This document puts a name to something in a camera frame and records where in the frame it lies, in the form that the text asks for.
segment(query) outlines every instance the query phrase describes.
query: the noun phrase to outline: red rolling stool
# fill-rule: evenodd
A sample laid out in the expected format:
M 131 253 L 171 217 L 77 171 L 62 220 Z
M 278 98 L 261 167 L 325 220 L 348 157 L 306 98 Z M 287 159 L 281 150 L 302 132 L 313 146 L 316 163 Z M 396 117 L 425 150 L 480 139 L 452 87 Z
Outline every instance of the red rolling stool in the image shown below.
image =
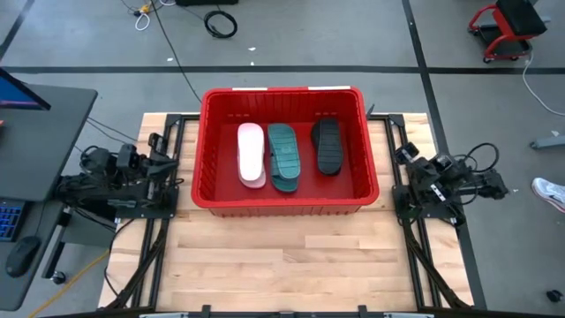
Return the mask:
M 493 11 L 496 26 L 475 25 L 478 17 L 488 10 Z M 496 4 L 479 10 L 469 22 L 469 32 L 480 35 L 486 45 L 485 63 L 495 59 L 516 61 L 530 53 L 531 45 L 527 40 L 546 30 L 546 25 L 528 0 L 498 0 Z

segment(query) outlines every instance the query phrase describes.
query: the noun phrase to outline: black floor tape line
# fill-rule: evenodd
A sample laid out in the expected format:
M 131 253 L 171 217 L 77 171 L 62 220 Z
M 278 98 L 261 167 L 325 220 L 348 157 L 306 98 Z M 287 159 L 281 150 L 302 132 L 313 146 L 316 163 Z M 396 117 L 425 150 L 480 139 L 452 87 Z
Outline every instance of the black floor tape line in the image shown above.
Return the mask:
M 424 92 L 426 94 L 426 101 L 430 112 L 430 118 L 432 119 L 435 139 L 439 150 L 448 152 L 448 142 L 443 130 L 443 124 L 441 122 L 440 111 L 435 99 L 435 94 L 433 93 L 432 81 L 430 80 L 430 73 L 426 65 L 426 59 L 424 58 L 424 51 L 422 50 L 422 43 L 419 39 L 418 29 L 416 28 L 416 20 L 414 19 L 410 0 L 403 0 L 403 8 L 406 15 L 406 22 L 408 23 L 408 28 L 410 30 L 414 54 L 416 54 L 416 61 L 418 62 L 422 85 L 424 86 Z M 486 309 L 485 294 L 483 293 L 483 287 L 478 275 L 477 260 L 473 252 L 471 236 L 467 224 L 464 224 L 457 229 L 457 237 L 459 238 L 461 246 L 461 253 L 463 255 L 463 262 L 465 264 L 465 270 L 467 272 L 474 306 L 478 309 Z
M 160 74 L 180 73 L 177 66 L 3 66 L 9 73 L 20 74 Z M 185 73 L 286 73 L 286 72 L 350 72 L 382 74 L 419 74 L 416 66 L 370 65 L 205 65 L 182 66 Z M 428 67 L 429 74 L 458 75 L 521 75 L 523 68 L 512 67 Z M 528 74 L 565 75 L 563 67 L 533 67 Z
M 35 0 L 26 1 L 26 4 L 24 4 L 23 9 L 21 10 L 21 12 L 18 15 L 18 18 L 16 19 L 16 22 L 14 22 L 14 24 L 11 26 L 10 32 L 8 32 L 8 35 L 6 35 L 4 42 L 2 42 L 2 44 L 0 45 L 0 61 L 2 61 L 4 55 L 6 55 L 6 52 L 8 51 L 8 48 L 11 45 L 11 42 L 14 41 L 14 38 L 16 37 L 16 34 L 19 31 L 19 28 L 26 20 L 27 14 L 31 10 L 32 5 L 34 5 L 34 2 Z

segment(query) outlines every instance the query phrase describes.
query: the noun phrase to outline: red plastic bin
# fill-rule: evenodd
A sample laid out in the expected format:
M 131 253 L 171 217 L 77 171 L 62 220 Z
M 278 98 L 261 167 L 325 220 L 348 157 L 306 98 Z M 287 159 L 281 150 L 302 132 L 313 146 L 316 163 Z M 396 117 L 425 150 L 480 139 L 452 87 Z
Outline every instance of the red plastic bin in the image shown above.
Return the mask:
M 206 93 L 192 179 L 192 200 L 215 216 L 344 215 L 377 200 L 379 185 L 364 113 L 354 87 L 222 88 Z M 343 166 L 337 176 L 318 171 L 310 138 L 314 123 L 337 118 Z M 237 127 L 261 125 L 265 132 L 265 172 L 261 189 L 237 176 Z M 277 191 L 270 180 L 267 125 L 285 123 L 296 135 L 301 173 L 294 193 Z

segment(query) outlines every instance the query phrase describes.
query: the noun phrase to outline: computer monitor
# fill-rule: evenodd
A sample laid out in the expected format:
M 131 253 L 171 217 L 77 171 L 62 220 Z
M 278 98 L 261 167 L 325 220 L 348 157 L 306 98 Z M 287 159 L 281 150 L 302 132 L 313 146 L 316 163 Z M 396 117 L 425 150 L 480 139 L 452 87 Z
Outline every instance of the computer monitor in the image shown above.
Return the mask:
M 51 106 L 24 83 L 0 69 L 0 109 L 50 110 Z

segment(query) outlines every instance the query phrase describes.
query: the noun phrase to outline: computer mouse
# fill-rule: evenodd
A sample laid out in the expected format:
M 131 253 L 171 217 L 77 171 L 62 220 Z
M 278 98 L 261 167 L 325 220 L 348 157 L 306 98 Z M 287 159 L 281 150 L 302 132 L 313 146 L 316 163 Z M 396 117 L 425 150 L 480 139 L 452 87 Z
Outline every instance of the computer mouse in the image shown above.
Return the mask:
M 20 277 L 26 274 L 40 243 L 39 238 L 35 236 L 20 239 L 8 254 L 6 273 L 11 277 Z

